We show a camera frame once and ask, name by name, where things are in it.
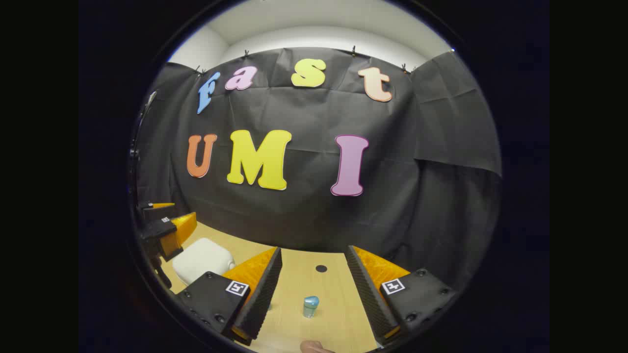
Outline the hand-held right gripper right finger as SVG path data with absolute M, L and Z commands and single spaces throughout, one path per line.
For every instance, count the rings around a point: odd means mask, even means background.
M 457 296 L 456 290 L 426 268 L 408 271 L 353 245 L 348 246 L 345 258 L 381 346 L 417 333 Z

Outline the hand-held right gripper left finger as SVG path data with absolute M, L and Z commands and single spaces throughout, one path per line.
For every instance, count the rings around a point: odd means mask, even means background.
M 206 330 L 249 346 L 264 324 L 282 266 L 281 249 L 272 247 L 223 275 L 204 272 L 176 297 Z

